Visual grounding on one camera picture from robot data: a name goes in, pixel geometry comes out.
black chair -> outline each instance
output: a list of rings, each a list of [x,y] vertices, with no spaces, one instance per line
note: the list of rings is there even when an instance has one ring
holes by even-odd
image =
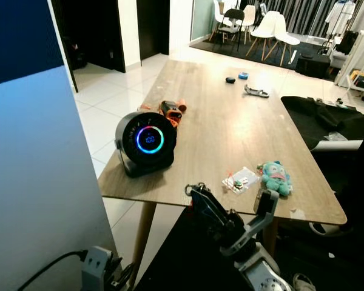
[[[230,21],[232,21],[232,26],[226,26],[224,25],[224,18],[229,18]],[[237,50],[240,46],[240,36],[241,36],[241,25],[236,25],[235,22],[237,20],[244,20],[244,11],[239,10],[239,9],[229,9],[227,12],[225,12],[224,14],[224,18],[223,21],[221,23],[221,25],[219,25],[219,27],[217,28],[218,32],[222,33],[232,33],[233,35],[235,35],[236,33],[238,33],[238,43],[237,43]]]

black bag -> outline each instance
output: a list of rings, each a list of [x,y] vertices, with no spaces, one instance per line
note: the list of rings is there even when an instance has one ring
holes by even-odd
[[[351,32],[350,30],[346,31],[341,43],[336,45],[335,50],[347,55],[350,53],[358,35],[358,32]]]

white tile floor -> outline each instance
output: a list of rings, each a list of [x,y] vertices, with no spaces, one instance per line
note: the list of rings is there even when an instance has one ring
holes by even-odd
[[[144,60],[141,68],[126,74],[88,64],[86,68],[75,71],[79,88],[79,93],[75,94],[75,101],[97,177],[115,150],[113,139],[119,120],[124,115],[135,111],[142,103],[169,58],[244,67],[246,72],[254,69],[261,79],[262,88],[269,83],[279,96],[310,96],[322,98],[324,101],[335,101],[338,97],[345,95],[345,89],[335,86],[333,82],[306,77],[288,69],[190,47],[182,48],[170,56],[153,56]],[[356,105],[358,110],[364,113],[361,102],[358,103],[347,97],[344,97],[344,102],[348,105]],[[126,266],[132,260],[142,203],[111,198],[104,198],[104,203],[117,250],[124,257],[123,266]],[[177,206],[157,206],[137,282],[182,210],[182,207]]]

black cable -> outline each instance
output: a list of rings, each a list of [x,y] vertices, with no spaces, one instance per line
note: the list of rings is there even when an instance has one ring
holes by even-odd
[[[87,250],[80,250],[80,251],[76,251],[76,252],[65,253],[64,255],[60,256],[57,259],[55,259],[50,264],[48,264],[47,266],[43,267],[41,270],[39,270],[38,272],[36,272],[35,275],[33,275],[30,279],[28,279],[27,282],[25,282],[18,289],[18,291],[23,291],[28,285],[30,285],[35,279],[37,279],[37,277],[39,277],[40,275],[42,275],[45,271],[47,271],[49,268],[51,268],[51,266],[55,265],[60,260],[62,260],[64,258],[67,258],[68,256],[73,256],[73,255],[79,256],[79,259],[83,262],[83,261],[85,261],[85,257],[87,255]]]

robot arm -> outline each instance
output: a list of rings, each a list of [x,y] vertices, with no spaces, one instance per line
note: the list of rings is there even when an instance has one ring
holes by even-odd
[[[204,183],[187,185],[185,193],[192,197],[192,210],[209,226],[207,232],[218,243],[221,254],[233,260],[235,268],[253,290],[293,290],[280,277],[274,259],[253,239],[273,220],[279,197],[277,192],[259,191],[254,206],[257,216],[248,224],[244,224],[233,209],[225,211]]]

